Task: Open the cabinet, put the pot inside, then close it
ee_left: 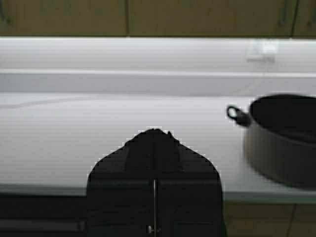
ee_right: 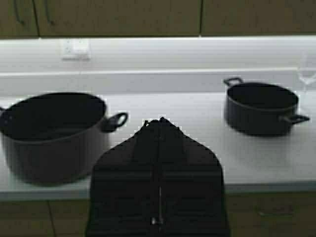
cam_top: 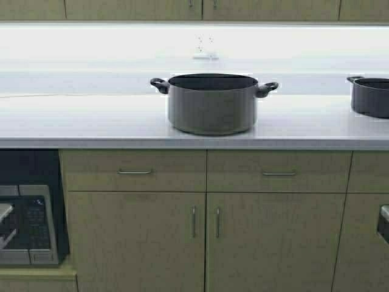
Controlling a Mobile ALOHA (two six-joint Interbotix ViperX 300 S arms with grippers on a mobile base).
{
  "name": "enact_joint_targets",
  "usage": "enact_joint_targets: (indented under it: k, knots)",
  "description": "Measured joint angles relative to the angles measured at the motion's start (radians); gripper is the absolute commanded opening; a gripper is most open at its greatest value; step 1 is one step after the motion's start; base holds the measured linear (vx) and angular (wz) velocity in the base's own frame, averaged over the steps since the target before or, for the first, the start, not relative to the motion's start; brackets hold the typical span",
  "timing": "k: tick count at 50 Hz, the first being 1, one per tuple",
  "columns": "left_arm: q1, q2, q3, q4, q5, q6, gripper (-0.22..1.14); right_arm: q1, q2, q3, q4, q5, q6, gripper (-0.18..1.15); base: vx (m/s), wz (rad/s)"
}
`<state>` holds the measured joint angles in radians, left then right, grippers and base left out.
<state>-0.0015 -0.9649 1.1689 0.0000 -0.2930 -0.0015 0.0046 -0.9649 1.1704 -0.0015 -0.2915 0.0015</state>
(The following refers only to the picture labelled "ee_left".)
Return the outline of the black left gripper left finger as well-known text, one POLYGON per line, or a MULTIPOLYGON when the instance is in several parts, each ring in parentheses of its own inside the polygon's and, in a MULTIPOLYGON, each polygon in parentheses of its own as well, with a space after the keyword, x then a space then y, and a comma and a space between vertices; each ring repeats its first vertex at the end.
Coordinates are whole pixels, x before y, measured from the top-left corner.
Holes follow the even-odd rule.
POLYGON ((88 237, 149 237, 153 224, 154 129, 99 160, 86 186, 88 237))

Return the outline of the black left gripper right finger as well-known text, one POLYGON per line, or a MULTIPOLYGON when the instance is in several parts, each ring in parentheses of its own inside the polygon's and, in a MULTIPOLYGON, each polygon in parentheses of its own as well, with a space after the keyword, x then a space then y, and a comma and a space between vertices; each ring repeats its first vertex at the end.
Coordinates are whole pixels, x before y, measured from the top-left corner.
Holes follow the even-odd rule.
POLYGON ((157 236, 227 236, 222 184, 208 159, 156 129, 155 170, 157 236))

